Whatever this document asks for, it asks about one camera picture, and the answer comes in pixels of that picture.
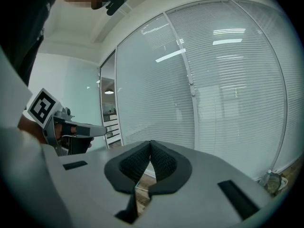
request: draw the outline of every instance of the black slot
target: black slot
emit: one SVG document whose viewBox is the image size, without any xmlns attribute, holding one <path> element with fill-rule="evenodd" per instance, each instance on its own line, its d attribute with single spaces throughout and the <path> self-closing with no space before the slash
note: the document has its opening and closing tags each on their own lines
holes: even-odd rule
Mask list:
<svg viewBox="0 0 304 228">
<path fill-rule="evenodd" d="M 259 211 L 258 207 L 231 180 L 218 183 L 240 217 L 244 220 Z"/>
<path fill-rule="evenodd" d="M 119 128 L 114 129 L 114 130 L 111 130 L 111 131 L 107 131 L 106 133 L 111 133 L 111 132 L 117 131 L 118 129 L 119 129 Z"/>
<path fill-rule="evenodd" d="M 119 133 L 118 133 L 118 134 L 115 134 L 115 135 L 112 135 L 111 137 L 107 137 L 106 139 L 113 138 L 113 137 L 115 137 L 115 136 L 117 136 L 117 135 L 119 135 Z"/>
<path fill-rule="evenodd" d="M 112 127 L 112 126 L 115 126 L 115 125 L 118 125 L 118 124 L 116 123 L 116 124 L 113 124 L 113 125 L 110 125 L 110 126 L 105 126 L 105 127 Z"/>
<path fill-rule="evenodd" d="M 85 161 L 77 161 L 77 162 L 73 162 L 73 163 L 69 163 L 69 164 L 64 164 L 63 167 L 66 170 L 71 170 L 71 169 L 81 167 L 81 166 L 84 166 L 84 165 L 87 165 L 87 163 Z"/>
<path fill-rule="evenodd" d="M 115 120 L 117 120 L 117 119 L 107 120 L 107 121 L 104 121 L 104 123 L 110 122 L 110 121 L 115 121 Z"/>
</svg>

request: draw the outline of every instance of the person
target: person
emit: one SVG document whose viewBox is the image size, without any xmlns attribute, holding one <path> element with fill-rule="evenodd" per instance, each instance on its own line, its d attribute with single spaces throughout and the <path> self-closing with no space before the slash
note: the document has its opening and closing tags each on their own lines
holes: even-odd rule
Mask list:
<svg viewBox="0 0 304 228">
<path fill-rule="evenodd" d="M 64 0 L 81 7 L 98 9 L 108 0 Z M 5 0 L 1 1 L 0 44 L 11 65 L 28 86 L 38 49 L 44 39 L 44 23 L 55 0 Z M 55 124 L 56 138 L 62 135 L 62 125 Z M 18 128 L 35 136 L 40 143 L 46 143 L 40 126 L 22 115 Z"/>
</svg>

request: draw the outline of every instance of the window blind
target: window blind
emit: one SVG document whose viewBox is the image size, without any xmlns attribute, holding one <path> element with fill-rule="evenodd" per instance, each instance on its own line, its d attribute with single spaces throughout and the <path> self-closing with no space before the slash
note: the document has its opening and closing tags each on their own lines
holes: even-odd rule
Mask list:
<svg viewBox="0 0 304 228">
<path fill-rule="evenodd" d="M 187 72 L 164 16 L 118 46 L 116 90 L 124 144 L 155 139 L 194 148 Z"/>
<path fill-rule="evenodd" d="M 170 13 L 191 69 L 199 147 L 258 178 L 270 167 L 283 130 L 284 94 L 263 33 L 231 2 Z"/>
<path fill-rule="evenodd" d="M 287 91 L 287 122 L 283 145 L 274 170 L 282 170 L 304 150 L 303 47 L 293 25 L 281 12 L 264 5 L 238 2 L 267 35 L 283 71 Z"/>
</svg>

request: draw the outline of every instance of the metal frame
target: metal frame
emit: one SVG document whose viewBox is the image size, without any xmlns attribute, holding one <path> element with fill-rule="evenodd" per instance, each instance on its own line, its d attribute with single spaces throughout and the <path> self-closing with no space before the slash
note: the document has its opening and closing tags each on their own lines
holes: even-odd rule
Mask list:
<svg viewBox="0 0 304 228">
<path fill-rule="evenodd" d="M 99 80 L 100 80 L 100 82 L 99 82 L 99 95 L 100 95 L 100 112 L 101 112 L 101 118 L 102 118 L 102 121 L 103 121 L 103 126 L 104 126 L 104 124 L 105 124 L 105 120 L 104 120 L 104 114 L 103 114 L 103 101 L 102 101 L 102 92 L 101 92 L 101 78 L 102 78 L 102 76 L 101 76 L 101 69 L 102 69 L 102 67 L 105 65 L 105 63 L 110 59 L 110 57 L 113 55 L 113 54 L 116 54 L 116 51 L 114 51 L 114 52 L 112 52 L 111 54 L 110 54 L 110 56 L 108 56 L 107 58 L 106 58 L 106 60 L 103 62 L 103 64 L 100 66 L 100 68 L 99 68 Z M 106 146 L 107 146 L 107 148 L 109 149 L 109 144 L 108 144 L 108 140 L 107 140 L 107 137 L 106 137 L 106 135 L 105 135 L 105 142 L 106 142 Z"/>
<path fill-rule="evenodd" d="M 174 13 L 176 11 L 179 11 L 181 9 L 197 6 L 197 5 L 204 4 L 204 3 L 228 2 L 228 1 L 229 0 L 195 0 L 193 2 L 186 3 L 186 4 L 183 4 L 183 5 L 177 6 L 176 8 L 173 8 L 173 9 L 170 9 L 168 11 L 165 11 L 164 13 L 166 13 L 168 15 L 168 14 Z"/>
<path fill-rule="evenodd" d="M 276 62 L 276 65 L 279 69 L 279 74 L 281 76 L 281 82 L 282 82 L 282 89 L 283 89 L 283 95 L 284 95 L 284 121 L 283 121 L 283 128 L 282 128 L 282 133 L 281 133 L 281 139 L 280 139 L 280 142 L 279 142 L 279 146 L 278 146 L 278 149 L 275 153 L 275 157 L 274 157 L 274 160 L 272 161 L 271 165 L 270 165 L 270 170 L 272 170 L 276 164 L 276 161 L 277 161 L 277 158 L 280 154 L 280 151 L 281 151 L 281 148 L 283 146 L 283 141 L 284 141 L 284 137 L 285 137 L 285 132 L 286 132 L 286 123 L 287 123 L 287 108 L 288 108 L 288 93 L 287 93 L 287 89 L 286 89 L 286 85 L 285 85 L 285 79 L 284 79 L 284 75 L 283 75 L 283 71 L 282 71 L 282 68 L 281 68 L 281 65 L 280 65 L 280 62 L 276 56 L 276 52 L 274 50 L 274 48 L 272 47 L 270 41 L 269 41 L 269 38 L 268 36 L 265 34 L 264 30 L 260 27 L 260 25 L 257 23 L 257 21 L 245 10 L 243 9 L 243 7 L 241 5 L 239 5 L 238 3 L 236 3 L 234 0 L 230 0 L 236 7 L 238 7 L 239 9 L 241 9 L 244 13 L 246 13 L 253 21 L 254 23 L 256 24 L 256 26 L 258 26 L 258 28 L 263 32 L 263 36 L 265 37 L 266 39 L 266 43 L 268 44 L 269 48 L 271 49 L 271 52 L 274 56 L 274 59 L 275 59 L 275 62 Z"/>
<path fill-rule="evenodd" d="M 184 52 L 184 48 L 181 44 L 181 39 L 179 37 L 179 35 L 177 34 L 171 20 L 169 19 L 168 15 L 163 12 L 163 15 L 165 16 L 167 22 L 169 23 L 175 38 L 177 40 L 177 44 L 179 45 L 180 51 L 182 52 L 182 58 L 184 60 L 184 64 L 186 67 L 186 71 L 187 71 L 187 76 L 188 76 L 188 81 L 189 81 L 189 86 L 190 86 L 190 92 L 191 92 L 191 99 L 192 99 L 192 105 L 193 105 L 193 118 L 194 118 L 194 149 L 198 150 L 200 148 L 200 138 L 199 138 L 199 113 L 198 113 L 198 107 L 197 107 L 197 100 L 196 100 L 196 96 L 195 96 L 195 89 L 194 89 L 194 84 L 193 84 L 193 79 L 192 79 L 192 73 L 190 70 L 190 66 L 188 63 L 188 59 L 186 56 L 186 53 Z"/>
<path fill-rule="evenodd" d="M 118 110 L 118 102 L 117 102 L 117 87 L 116 87 L 116 62 L 117 62 L 117 48 L 115 48 L 115 62 L 114 62 L 114 91 L 115 91 L 115 104 L 116 104 L 116 114 L 117 114 L 117 120 L 118 120 L 118 127 L 119 127 L 119 134 L 120 134 L 120 141 L 122 143 L 122 146 L 124 145 L 123 143 L 123 135 L 120 127 L 120 120 L 119 120 L 119 110 Z"/>
<path fill-rule="evenodd" d="M 276 4 L 276 6 L 270 6 L 269 4 L 266 5 L 264 3 L 257 2 L 257 1 L 251 1 L 251 0 L 231 0 L 231 1 L 234 1 L 234 2 L 243 2 L 243 3 L 248 3 L 248 4 L 255 3 L 255 4 L 262 5 L 262 6 L 265 6 L 265 7 L 268 7 L 268 8 L 272 8 L 272 9 L 276 10 L 279 13 L 283 13 L 283 14 L 285 13 L 284 10 L 281 8 L 281 6 L 279 4 Z"/>
</svg>

